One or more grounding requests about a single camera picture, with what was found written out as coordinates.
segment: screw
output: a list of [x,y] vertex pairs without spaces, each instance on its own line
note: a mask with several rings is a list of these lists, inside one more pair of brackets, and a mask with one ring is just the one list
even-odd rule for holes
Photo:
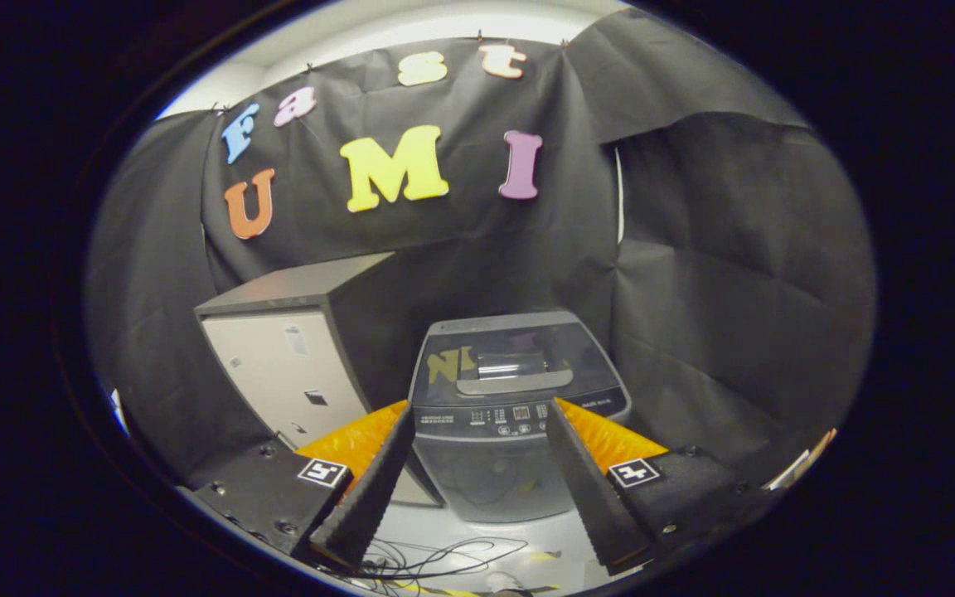
[[292,522],[286,522],[286,521],[276,522],[275,528],[277,528],[279,532],[281,533],[297,534],[297,527],[294,524],[292,524]]

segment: gray cabinet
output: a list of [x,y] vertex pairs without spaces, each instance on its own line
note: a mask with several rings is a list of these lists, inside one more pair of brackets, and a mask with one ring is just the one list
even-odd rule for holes
[[[393,267],[383,253],[280,269],[194,309],[235,389],[291,449],[408,397],[417,347],[394,311]],[[439,505],[431,494],[413,459],[393,499]]]

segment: blue letter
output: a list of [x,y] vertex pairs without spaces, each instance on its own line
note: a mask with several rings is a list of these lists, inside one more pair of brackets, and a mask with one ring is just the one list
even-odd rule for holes
[[239,114],[234,122],[227,125],[223,131],[223,140],[227,141],[227,163],[234,163],[239,155],[250,146],[250,139],[246,137],[253,132],[253,114],[257,114],[260,106],[250,104],[245,112]]

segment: white cabinet door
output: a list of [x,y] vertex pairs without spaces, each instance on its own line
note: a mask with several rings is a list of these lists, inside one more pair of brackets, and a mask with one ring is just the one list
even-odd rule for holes
[[[322,311],[217,316],[202,325],[235,388],[293,449],[367,415]],[[406,470],[393,498],[436,503]]]

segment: yellow foam pad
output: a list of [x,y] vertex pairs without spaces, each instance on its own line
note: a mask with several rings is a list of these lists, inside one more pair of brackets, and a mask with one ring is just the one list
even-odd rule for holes
[[400,419],[400,413],[407,405],[407,400],[401,400],[399,403],[371,412],[333,431],[332,434],[300,447],[296,454],[348,466],[349,471],[352,471],[352,483],[345,488],[345,494],[347,494],[352,490],[353,485],[356,485],[357,479],[367,471],[367,466],[371,466],[375,454],[378,454],[385,438],[390,434],[395,422]]
[[636,431],[627,430],[613,420],[561,398],[555,398],[555,401],[604,475],[607,469],[615,464],[637,458],[651,458],[668,451],[666,447],[644,438]]

